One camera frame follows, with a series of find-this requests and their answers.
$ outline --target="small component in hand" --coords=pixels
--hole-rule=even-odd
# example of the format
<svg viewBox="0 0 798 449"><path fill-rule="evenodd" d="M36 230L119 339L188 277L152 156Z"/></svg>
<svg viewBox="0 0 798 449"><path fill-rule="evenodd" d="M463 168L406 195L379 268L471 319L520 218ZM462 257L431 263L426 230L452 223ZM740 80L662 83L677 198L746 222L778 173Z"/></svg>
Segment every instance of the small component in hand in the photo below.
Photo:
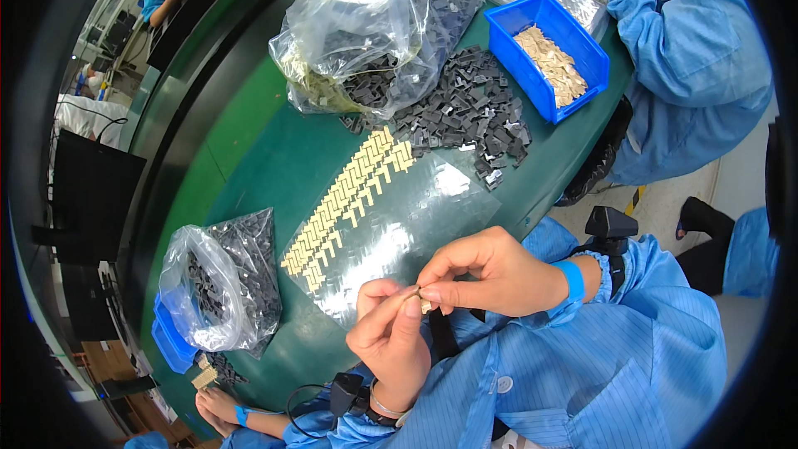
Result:
<svg viewBox="0 0 798 449"><path fill-rule="evenodd" d="M421 299L421 314L426 314L433 309L433 303L426 298Z"/></svg>

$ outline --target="blue plastic bin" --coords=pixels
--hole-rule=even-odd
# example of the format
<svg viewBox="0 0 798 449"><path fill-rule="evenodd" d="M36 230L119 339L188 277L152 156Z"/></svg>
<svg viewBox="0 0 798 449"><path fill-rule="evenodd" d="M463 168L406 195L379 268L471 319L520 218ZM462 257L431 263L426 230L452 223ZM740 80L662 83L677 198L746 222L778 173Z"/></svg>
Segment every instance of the blue plastic bin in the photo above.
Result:
<svg viewBox="0 0 798 449"><path fill-rule="evenodd" d="M189 345L183 336L177 333L169 309L160 301L160 294L155 295L154 310L152 333L155 344L158 345L169 367L175 373L184 374L194 363L194 355L199 349Z"/></svg>
<svg viewBox="0 0 798 449"><path fill-rule="evenodd" d="M562 122L609 84L610 57L557 0L516 0L484 14L490 25L491 51L549 122ZM587 82L585 94L568 106L557 108L554 88L513 38L531 25L537 25L547 38L574 58L576 70Z"/></svg>

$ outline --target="leg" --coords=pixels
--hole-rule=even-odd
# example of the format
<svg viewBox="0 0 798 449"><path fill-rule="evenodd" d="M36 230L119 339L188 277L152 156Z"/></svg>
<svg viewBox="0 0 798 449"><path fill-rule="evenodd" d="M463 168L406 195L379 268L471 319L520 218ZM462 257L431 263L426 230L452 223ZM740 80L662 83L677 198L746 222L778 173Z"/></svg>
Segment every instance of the leg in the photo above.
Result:
<svg viewBox="0 0 798 449"><path fill-rule="evenodd" d="M723 272L729 240L713 238L676 257L690 287L709 296L723 293Z"/></svg>
<svg viewBox="0 0 798 449"><path fill-rule="evenodd" d="M690 196L682 206L682 215L679 218L684 232L698 231L714 238L728 240L732 237L734 221L728 215L719 212L707 205L697 197Z"/></svg>

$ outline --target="wrist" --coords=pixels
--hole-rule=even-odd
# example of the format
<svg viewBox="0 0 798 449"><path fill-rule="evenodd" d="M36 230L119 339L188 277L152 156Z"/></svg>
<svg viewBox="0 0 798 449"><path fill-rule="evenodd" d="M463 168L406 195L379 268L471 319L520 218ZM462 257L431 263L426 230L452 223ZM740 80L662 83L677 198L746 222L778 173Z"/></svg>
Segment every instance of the wrist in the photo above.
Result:
<svg viewBox="0 0 798 449"><path fill-rule="evenodd" d="M404 413L413 406L417 396L418 392L409 396L406 390L392 392L384 383L377 381L372 387L372 395L369 404L375 413L381 414L387 418L398 419L399 416L385 411L380 404L394 413Z"/></svg>

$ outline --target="bracelet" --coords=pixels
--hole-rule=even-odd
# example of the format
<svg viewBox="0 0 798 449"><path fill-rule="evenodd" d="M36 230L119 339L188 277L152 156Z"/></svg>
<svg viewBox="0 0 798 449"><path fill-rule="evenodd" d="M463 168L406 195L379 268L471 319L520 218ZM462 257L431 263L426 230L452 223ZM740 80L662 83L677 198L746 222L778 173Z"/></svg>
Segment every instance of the bracelet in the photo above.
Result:
<svg viewBox="0 0 798 449"><path fill-rule="evenodd" d="M392 416L396 416L397 418L401 418L402 416L407 414L407 412L409 410L408 411L403 411L403 412L396 412L396 411L392 411L392 410L388 409L387 407L383 406L382 404L380 404L380 401L377 400L377 397L374 395L374 384L376 384L376 382L377 382L377 377L375 376L374 379L371 380L371 384L369 385L369 393L371 394L371 398L374 400L374 404L377 404L377 407L379 407L380 409L382 409L383 411L387 412L388 414L390 414Z"/></svg>

